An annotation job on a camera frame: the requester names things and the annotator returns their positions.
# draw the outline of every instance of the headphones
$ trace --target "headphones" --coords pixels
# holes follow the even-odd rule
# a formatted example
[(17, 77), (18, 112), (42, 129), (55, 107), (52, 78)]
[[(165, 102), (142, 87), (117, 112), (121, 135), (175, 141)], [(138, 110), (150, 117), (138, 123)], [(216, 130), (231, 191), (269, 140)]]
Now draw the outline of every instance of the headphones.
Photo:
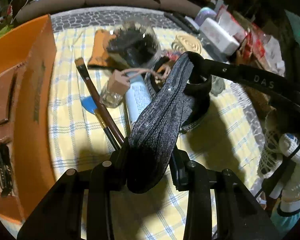
[[(203, 59), (201, 55), (194, 52), (188, 52), (188, 55), (199, 74), (205, 78), (210, 77), (210, 75), (215, 75), (235, 83), (252, 87), (269, 95), (271, 97), (270, 105), (277, 110), (281, 109), (289, 115), (296, 117), (297, 122), (299, 122), (300, 130), (300, 85), (291, 83), (287, 79), (274, 73), (256, 69), (251, 66), (228, 65), (209, 59)], [(289, 161), (299, 150), (300, 144), (288, 158), (283, 160), (283, 163), (270, 178), (264, 179), (262, 188), (256, 194), (256, 197), (262, 191), (268, 195), (273, 191), (286, 170)]]

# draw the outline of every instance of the orange box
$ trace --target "orange box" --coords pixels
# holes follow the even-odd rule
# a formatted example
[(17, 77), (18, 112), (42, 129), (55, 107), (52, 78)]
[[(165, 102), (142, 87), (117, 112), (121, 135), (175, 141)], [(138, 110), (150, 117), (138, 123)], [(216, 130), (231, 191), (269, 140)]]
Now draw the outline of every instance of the orange box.
[(0, 216), (16, 223), (31, 214), (55, 183), (47, 107), (56, 50), (49, 15), (0, 38), (0, 74), (11, 68), (16, 72), (9, 120), (0, 126), (0, 142), (7, 140), (10, 149), (14, 194), (0, 197)]

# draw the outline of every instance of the yellow plaid bedsheet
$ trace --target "yellow plaid bedsheet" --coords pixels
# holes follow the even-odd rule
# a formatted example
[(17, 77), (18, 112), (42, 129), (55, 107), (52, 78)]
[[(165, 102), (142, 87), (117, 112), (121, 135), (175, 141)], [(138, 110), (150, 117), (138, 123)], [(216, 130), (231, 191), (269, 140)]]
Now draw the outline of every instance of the yellow plaid bedsheet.
[[(100, 28), (90, 26), (55, 33), (57, 55), (51, 78), (48, 126), (51, 160), (57, 179), (69, 168), (78, 171), (93, 168), (108, 159), (113, 150), (96, 117), (81, 106), (80, 99), (89, 96), (89, 92), (74, 64), (74, 54), (75, 57), (83, 57), (85, 63), (88, 62), (94, 33)], [(167, 29), (154, 30), (163, 49), (171, 48), (177, 34), (185, 34)], [(68, 45), (81, 33), (72, 53)], [(89, 74), (100, 91), (110, 72), (89, 70)], [(257, 177), (260, 152), (229, 84), (226, 81), (226, 90), (218, 97), (211, 95), (211, 105), (202, 124), (180, 135), (177, 146), (187, 151), (190, 159), (206, 168), (217, 171), (232, 169), (250, 188)], [(125, 105), (121, 103), (118, 108), (109, 109), (109, 112), (121, 132), (127, 135), (130, 129)], [(159, 184), (145, 194), (136, 195), (127, 189), (111, 192), (114, 235), (119, 240), (183, 239), (187, 203), (188, 192), (175, 190), (169, 168)], [(212, 206), (215, 226), (213, 194)]]

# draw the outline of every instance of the headphone ear cushion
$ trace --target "headphone ear cushion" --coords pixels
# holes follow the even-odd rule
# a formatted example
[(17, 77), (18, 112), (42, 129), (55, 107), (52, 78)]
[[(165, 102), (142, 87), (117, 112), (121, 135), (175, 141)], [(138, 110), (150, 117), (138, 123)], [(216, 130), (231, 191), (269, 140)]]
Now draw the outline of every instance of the headphone ear cushion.
[[(162, 57), (152, 70), (157, 71), (164, 63), (168, 62), (168, 57)], [(185, 133), (196, 128), (210, 106), (209, 92), (212, 87), (212, 77), (202, 77), (197, 67), (193, 67), (189, 80), (184, 88), (184, 105), (181, 120), (180, 132)], [(145, 81), (150, 91), (154, 91), (154, 98), (160, 91), (160, 87), (155, 82), (153, 75), (147, 74)]]

